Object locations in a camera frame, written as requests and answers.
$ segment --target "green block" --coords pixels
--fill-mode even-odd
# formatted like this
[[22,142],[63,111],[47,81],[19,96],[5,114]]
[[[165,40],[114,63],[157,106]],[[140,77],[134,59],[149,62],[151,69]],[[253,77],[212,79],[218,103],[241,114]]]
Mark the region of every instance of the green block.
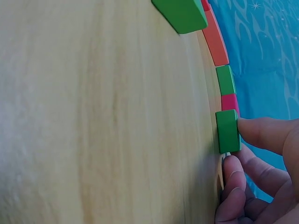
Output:
[[229,65],[216,68],[221,95],[236,94],[233,72]]
[[241,150],[241,136],[238,131],[236,110],[216,113],[219,152],[231,153]]
[[201,0],[151,0],[179,34],[207,27]]

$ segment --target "orange block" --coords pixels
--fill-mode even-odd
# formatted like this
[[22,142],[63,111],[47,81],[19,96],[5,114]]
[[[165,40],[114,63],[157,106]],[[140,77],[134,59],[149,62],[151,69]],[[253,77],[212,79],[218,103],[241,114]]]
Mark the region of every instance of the orange block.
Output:
[[212,8],[205,11],[208,27],[203,29],[215,66],[229,64],[228,52]]

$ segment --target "finger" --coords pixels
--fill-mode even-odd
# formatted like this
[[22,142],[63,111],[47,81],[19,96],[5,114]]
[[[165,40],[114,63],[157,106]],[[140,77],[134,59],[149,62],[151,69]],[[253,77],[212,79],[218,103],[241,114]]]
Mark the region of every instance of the finger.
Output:
[[299,223],[299,204],[289,211],[286,215],[281,217],[275,222],[275,224],[285,224],[285,223]]
[[264,192],[274,197],[277,191],[290,180],[287,172],[274,168],[260,158],[244,144],[242,150],[235,154],[240,160],[245,173]]
[[239,218],[239,224],[252,224],[253,221],[248,217]]
[[238,217],[245,205],[245,193],[240,188],[233,189],[227,199],[218,207],[216,224],[238,224]]
[[230,155],[224,159],[223,163],[225,187],[222,193],[222,200],[225,200],[229,193],[235,189],[240,188],[245,191],[246,177],[239,159]]
[[239,119],[238,128],[247,143],[282,155],[285,140],[298,123],[299,120]]

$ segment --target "wooden board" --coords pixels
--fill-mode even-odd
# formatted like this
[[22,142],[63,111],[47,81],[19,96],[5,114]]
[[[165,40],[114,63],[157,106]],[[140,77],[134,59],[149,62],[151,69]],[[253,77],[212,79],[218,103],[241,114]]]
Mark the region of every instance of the wooden board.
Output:
[[0,223],[214,223],[219,96],[149,0],[0,1]]

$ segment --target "row of blocks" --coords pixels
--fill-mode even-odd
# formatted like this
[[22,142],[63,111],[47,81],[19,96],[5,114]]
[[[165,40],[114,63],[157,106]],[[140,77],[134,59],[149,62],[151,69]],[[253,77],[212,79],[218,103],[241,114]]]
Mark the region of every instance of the row of blocks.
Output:
[[151,0],[179,34],[203,30],[217,72],[222,111],[216,113],[220,153],[241,149],[237,128],[240,116],[228,53],[211,5],[207,0]]
[[207,0],[201,0],[205,9],[208,27],[203,30],[216,68],[221,93],[221,111],[216,113],[219,152],[241,150],[241,136],[238,131],[239,105],[235,82],[230,68],[228,53],[219,29],[218,22]]

